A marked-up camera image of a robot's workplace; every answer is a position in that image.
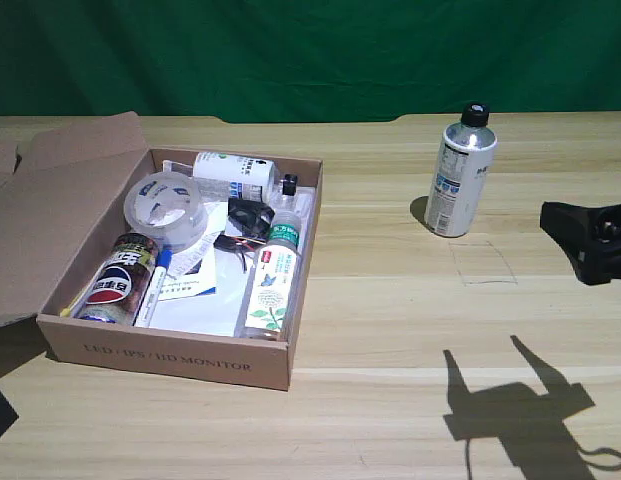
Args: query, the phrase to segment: green backdrop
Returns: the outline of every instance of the green backdrop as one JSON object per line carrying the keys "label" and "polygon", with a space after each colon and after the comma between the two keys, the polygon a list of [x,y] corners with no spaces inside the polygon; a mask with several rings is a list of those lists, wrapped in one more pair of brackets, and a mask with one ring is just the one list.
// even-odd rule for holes
{"label": "green backdrop", "polygon": [[0,115],[621,110],[621,0],[0,0]]}

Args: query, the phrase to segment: open cardboard box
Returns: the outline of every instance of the open cardboard box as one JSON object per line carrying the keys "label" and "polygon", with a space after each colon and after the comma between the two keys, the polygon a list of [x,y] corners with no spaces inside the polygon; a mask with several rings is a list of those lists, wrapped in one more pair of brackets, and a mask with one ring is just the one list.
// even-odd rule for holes
{"label": "open cardboard box", "polygon": [[133,112],[35,136],[14,175],[14,145],[2,145],[0,325],[36,315],[64,362],[287,390],[319,216],[319,160],[255,154],[296,173],[300,186],[316,187],[293,315],[282,341],[58,316],[127,230],[123,201],[129,188],[159,171],[163,160],[192,164],[196,153],[149,149]]}

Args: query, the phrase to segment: marker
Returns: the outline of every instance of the marker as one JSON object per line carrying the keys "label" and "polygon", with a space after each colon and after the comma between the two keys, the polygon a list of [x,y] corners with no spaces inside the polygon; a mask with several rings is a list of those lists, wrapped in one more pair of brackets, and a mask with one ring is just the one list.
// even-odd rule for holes
{"label": "marker", "polygon": [[171,250],[163,250],[157,257],[157,266],[152,274],[152,279],[150,280],[150,285],[148,285],[148,290],[146,290],[146,296],[143,298],[141,308],[139,308],[139,314],[134,323],[135,327],[150,326],[154,309],[157,307],[157,302],[159,301],[161,287],[163,286],[163,281],[166,278],[168,267],[170,266],[170,260],[172,260]]}

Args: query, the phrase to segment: black cap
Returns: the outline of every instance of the black cap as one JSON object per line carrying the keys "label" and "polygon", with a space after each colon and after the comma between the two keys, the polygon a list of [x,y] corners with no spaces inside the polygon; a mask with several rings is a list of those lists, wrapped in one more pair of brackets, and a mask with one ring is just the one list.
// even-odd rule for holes
{"label": "black cap", "polygon": [[461,123],[468,127],[485,127],[489,116],[490,107],[485,103],[471,102],[463,109]]}
{"label": "black cap", "polygon": [[283,191],[284,195],[293,197],[297,193],[297,176],[291,173],[286,173],[283,177]]}

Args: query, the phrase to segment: roll of tape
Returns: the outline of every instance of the roll of tape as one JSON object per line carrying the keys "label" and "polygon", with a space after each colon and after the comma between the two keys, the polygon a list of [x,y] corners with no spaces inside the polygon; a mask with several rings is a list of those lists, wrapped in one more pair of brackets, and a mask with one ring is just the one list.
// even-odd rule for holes
{"label": "roll of tape", "polygon": [[137,182],[123,206],[134,231],[179,252],[203,234],[208,215],[197,184],[176,172],[160,172]]}

